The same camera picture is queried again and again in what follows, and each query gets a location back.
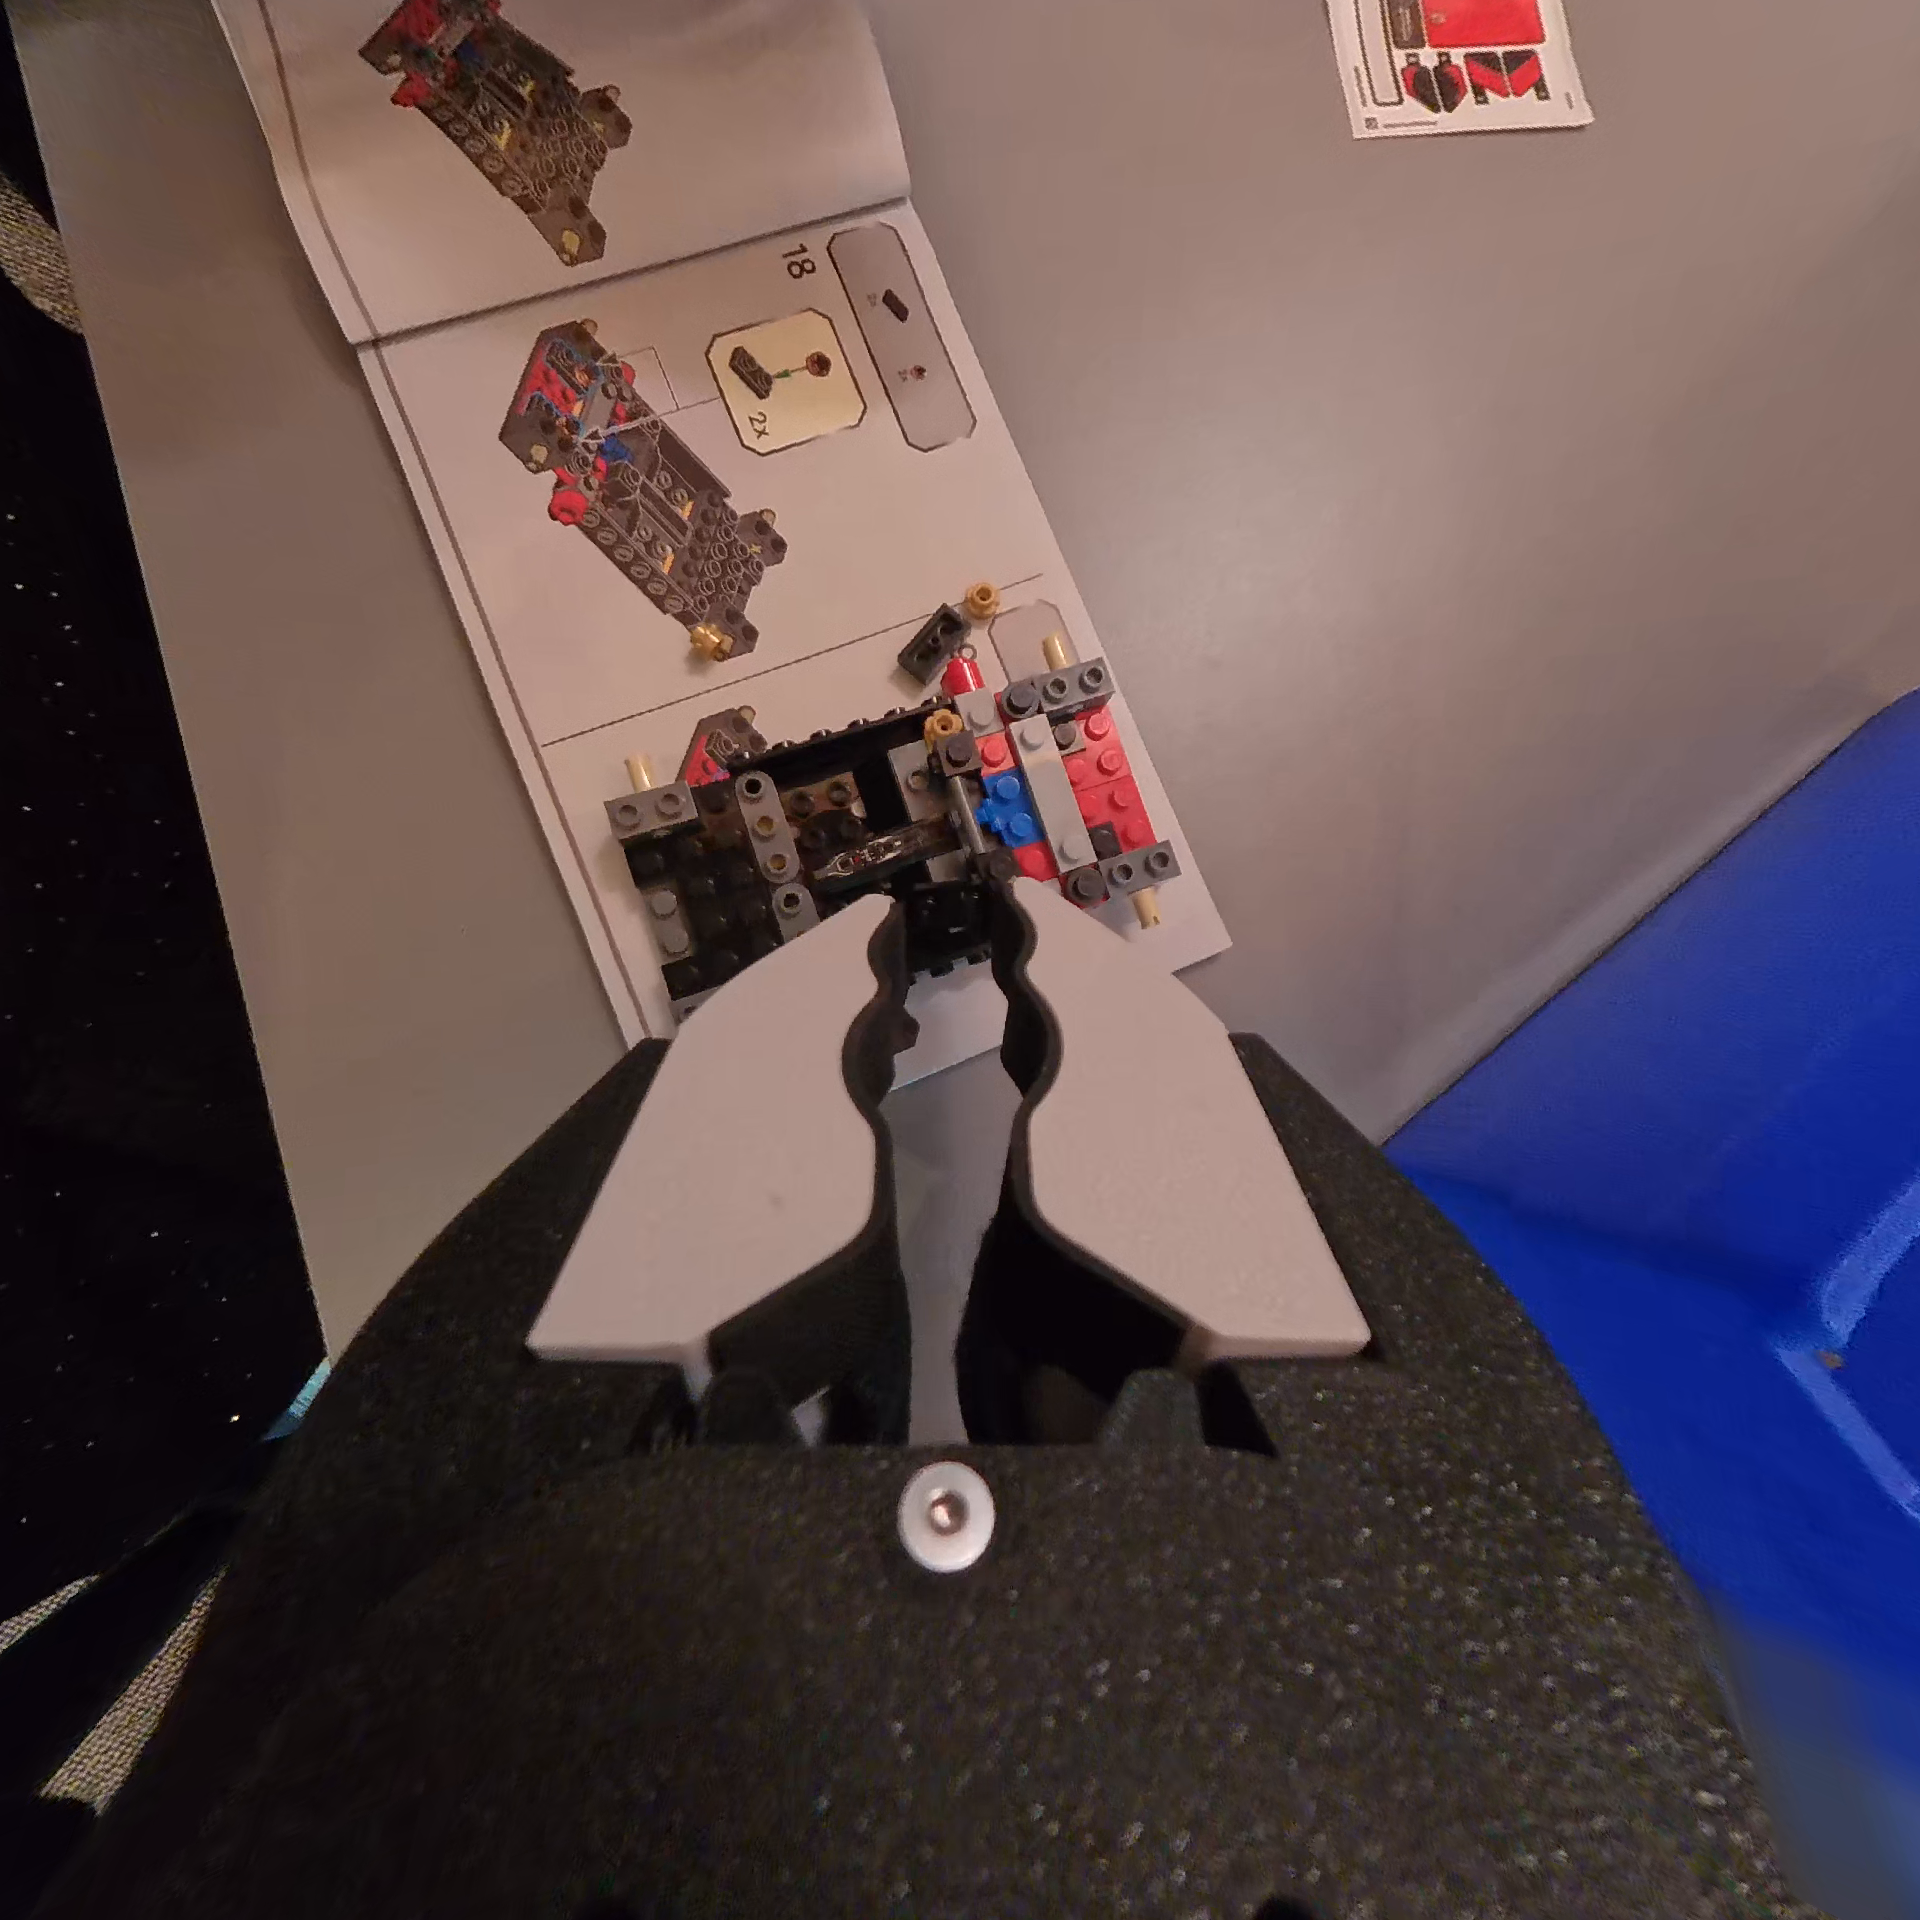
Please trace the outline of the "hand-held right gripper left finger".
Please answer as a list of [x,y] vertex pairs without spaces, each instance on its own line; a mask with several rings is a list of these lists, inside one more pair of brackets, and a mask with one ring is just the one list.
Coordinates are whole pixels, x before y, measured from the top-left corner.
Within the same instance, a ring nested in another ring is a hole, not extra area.
[[656,1065],[529,1349],[826,1395],[828,1440],[909,1436],[910,1320],[883,1102],[909,1048],[898,902],[857,901],[725,985]]

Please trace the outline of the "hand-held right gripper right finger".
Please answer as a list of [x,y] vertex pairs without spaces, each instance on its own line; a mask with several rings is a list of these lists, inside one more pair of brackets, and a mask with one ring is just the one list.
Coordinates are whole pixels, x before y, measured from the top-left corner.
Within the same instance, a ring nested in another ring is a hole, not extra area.
[[1346,1363],[1371,1327],[1225,1024],[1030,879],[994,907],[1021,1092],[961,1329],[977,1445],[1092,1432],[1130,1377]]

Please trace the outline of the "lego car chassis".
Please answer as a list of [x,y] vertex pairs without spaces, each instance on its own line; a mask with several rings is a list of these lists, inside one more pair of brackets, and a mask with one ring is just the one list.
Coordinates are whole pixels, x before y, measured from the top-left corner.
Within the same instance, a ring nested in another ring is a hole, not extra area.
[[1151,822],[1114,675],[1063,637],[1042,653],[1039,675],[991,689],[971,641],[916,704],[795,740],[725,709],[696,723],[676,781],[613,798],[673,1012],[857,901],[900,909],[913,980],[987,963],[997,896],[1021,879],[1158,926],[1184,863]]

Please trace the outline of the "lego instruction booklet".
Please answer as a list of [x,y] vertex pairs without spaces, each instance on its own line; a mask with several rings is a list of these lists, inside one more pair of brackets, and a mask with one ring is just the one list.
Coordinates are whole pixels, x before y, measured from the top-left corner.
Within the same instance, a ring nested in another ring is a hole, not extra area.
[[1100,656],[910,205],[862,4],[217,4],[627,1043],[675,1017],[605,802],[698,723]]

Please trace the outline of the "lego sticker sheet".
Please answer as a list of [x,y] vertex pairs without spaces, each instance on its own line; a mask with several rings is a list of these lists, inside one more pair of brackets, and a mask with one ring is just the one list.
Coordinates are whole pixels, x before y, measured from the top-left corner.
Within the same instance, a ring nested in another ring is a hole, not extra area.
[[1560,2],[1327,2],[1357,138],[1595,123]]

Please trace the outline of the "blue storage bin with divider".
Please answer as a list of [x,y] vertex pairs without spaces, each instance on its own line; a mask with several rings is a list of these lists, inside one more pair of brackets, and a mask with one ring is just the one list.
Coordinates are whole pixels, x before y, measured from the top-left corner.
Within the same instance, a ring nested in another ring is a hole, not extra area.
[[1386,1150],[1692,1581],[1793,1882],[1917,1917],[1919,697]]

